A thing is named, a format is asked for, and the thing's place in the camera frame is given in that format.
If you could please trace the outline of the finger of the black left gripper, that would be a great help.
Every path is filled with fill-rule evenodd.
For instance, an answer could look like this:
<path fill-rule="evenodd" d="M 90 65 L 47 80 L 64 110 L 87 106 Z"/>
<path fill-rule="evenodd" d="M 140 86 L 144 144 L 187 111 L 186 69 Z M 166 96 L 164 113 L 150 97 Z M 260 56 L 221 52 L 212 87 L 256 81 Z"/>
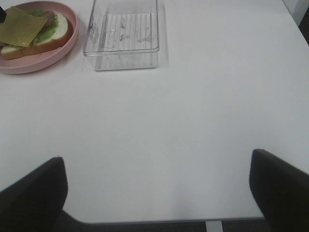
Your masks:
<path fill-rule="evenodd" d="M 0 7 L 0 22 L 1 23 L 5 21 L 6 15 L 7 15 L 6 11 L 2 7 Z"/>

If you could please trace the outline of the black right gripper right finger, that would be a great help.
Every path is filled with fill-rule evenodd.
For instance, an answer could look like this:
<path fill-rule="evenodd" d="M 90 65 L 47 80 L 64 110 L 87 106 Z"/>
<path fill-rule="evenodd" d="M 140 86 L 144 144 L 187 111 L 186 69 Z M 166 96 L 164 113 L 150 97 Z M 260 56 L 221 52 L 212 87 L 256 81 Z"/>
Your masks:
<path fill-rule="evenodd" d="M 309 230 L 309 175 L 263 149 L 253 150 L 253 198 L 273 232 Z"/>

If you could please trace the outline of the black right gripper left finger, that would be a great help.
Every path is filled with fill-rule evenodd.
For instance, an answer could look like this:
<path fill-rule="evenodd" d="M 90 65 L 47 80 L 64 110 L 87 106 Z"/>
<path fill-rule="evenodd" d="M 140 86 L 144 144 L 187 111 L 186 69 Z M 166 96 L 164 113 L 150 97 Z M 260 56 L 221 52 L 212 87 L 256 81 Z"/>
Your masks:
<path fill-rule="evenodd" d="M 50 232 L 67 194 L 64 160 L 51 158 L 0 192 L 0 230 Z"/>

